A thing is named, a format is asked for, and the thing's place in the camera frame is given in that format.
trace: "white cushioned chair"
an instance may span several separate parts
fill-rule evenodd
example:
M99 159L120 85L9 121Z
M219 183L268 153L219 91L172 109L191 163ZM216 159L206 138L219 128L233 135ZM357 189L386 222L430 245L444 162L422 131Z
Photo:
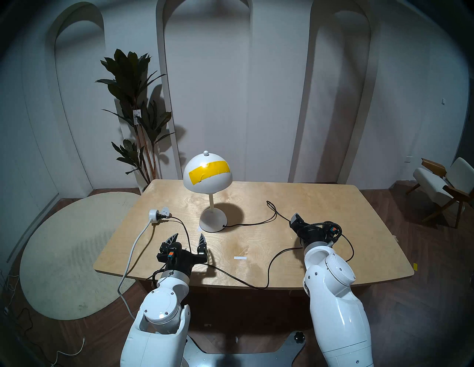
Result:
M474 197L474 169L461 157L456 159L447 170L442 164L424 158L421 159L421 165L428 168L429 171L423 168L417 168L414 171L413 177L417 184L408 190L407 194L421 186L431 201L441 207L423 219L423 222L429 221L458 202L457 228L463 203Z

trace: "table lamp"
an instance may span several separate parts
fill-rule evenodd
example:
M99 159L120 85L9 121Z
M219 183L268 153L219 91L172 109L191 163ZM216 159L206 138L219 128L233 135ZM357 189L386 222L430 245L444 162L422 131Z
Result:
M210 208L204 210L199 219L201 229L206 232L221 231L227 225L227 217L222 210L214 207L213 194L232 183L227 162L217 154L204 151L193 157L184 168L183 183L190 191L209 195Z

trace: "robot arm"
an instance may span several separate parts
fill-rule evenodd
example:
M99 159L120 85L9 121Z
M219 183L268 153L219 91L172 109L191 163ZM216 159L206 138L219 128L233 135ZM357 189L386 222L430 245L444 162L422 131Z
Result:
M174 234L162 243L158 261L165 271L158 288L148 293L128 333L120 357L120 367L179 367L191 319L188 305L181 301L189 292L192 267L207 261L207 243L201 234L198 254L182 249Z
M332 222L307 224L298 213L290 227L304 248L303 287L310 297L314 333L328 366L373 366L369 321L350 287L356 277L332 249L341 227Z

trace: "yellow tape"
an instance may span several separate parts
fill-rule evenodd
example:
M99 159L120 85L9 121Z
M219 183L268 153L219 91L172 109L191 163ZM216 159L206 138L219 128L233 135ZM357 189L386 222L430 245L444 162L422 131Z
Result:
M204 179L227 172L230 172L230 168L226 161L215 161L209 162L205 167L199 166L193 169L189 172L189 178L191 183L196 185Z

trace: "plug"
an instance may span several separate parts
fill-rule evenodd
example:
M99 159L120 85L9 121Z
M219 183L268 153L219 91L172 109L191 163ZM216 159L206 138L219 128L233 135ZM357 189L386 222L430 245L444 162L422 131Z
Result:
M168 218L170 216L170 210L165 206L161 212L158 209L151 209L148 212L148 219L151 223L158 223L162 218Z

